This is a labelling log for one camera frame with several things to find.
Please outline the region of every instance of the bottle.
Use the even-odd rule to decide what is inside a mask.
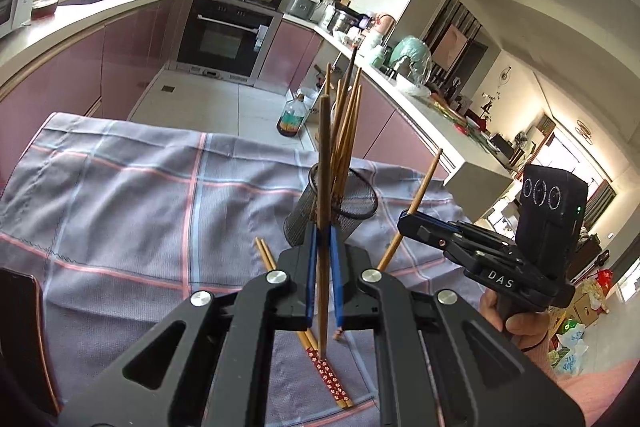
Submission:
[[[304,100],[305,95],[300,92],[295,99],[285,104],[276,126],[283,136],[292,137],[298,134],[307,113]]]

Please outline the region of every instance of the pink sleeve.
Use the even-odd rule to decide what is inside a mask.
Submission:
[[[557,383],[580,406],[589,427],[612,404],[637,365],[638,360],[630,360],[604,373],[580,375]]]

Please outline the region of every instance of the smartphone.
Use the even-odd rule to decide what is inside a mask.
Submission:
[[[49,369],[42,328],[42,292],[35,277],[0,268],[0,353],[20,388],[42,412],[60,406]]]

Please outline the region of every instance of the oven handle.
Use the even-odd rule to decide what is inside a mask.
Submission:
[[[247,28],[246,26],[241,26],[239,24],[233,24],[231,22],[224,22],[224,21],[218,21],[218,20],[215,20],[215,19],[209,19],[207,17],[203,17],[199,13],[198,13],[198,20],[206,21],[206,22],[215,22],[216,24],[223,24],[225,26],[231,26],[232,28],[238,28],[239,30],[244,30],[246,32],[251,32],[251,33],[256,34],[256,35],[258,33],[258,30],[254,30],[253,28]]]

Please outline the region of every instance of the plaid tablecloth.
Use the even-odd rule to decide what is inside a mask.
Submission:
[[[232,136],[52,115],[0,200],[0,264],[42,284],[62,401],[192,291],[236,292],[263,273],[254,238],[265,238],[276,257],[288,248],[283,222],[317,159]],[[375,265],[421,175],[364,160],[354,167],[380,206],[349,241]],[[437,180],[421,210],[463,219]],[[411,289],[449,287],[473,305],[482,292],[440,251],[407,239],[388,270]],[[276,334],[268,425],[378,425],[370,332],[331,341],[328,358],[353,409],[336,406],[294,333]]]

